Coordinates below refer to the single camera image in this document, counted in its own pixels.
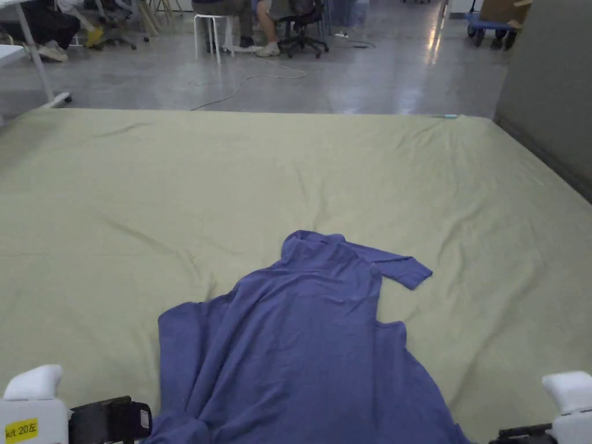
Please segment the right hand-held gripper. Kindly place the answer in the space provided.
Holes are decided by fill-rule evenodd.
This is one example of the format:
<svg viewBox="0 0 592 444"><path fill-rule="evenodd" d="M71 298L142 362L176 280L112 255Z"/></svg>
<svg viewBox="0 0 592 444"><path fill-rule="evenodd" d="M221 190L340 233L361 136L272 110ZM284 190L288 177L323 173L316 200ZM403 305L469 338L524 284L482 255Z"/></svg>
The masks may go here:
<svg viewBox="0 0 592 444"><path fill-rule="evenodd" d="M497 443L591 443L591 375L546 375L542 385L558 408L550 423L499 430Z"/></svg>

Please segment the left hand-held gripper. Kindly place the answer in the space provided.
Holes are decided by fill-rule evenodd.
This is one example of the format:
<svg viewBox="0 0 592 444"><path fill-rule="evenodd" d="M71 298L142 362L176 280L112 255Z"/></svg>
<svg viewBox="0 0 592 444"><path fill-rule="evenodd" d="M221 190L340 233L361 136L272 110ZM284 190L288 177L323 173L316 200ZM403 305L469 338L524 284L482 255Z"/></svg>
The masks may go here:
<svg viewBox="0 0 592 444"><path fill-rule="evenodd" d="M10 379L1 397L1 443L133 443L153 429L148 404L131 401L131 436L116 437L108 426L112 401L68 408L58 398L63 369L36 367Z"/></svg>

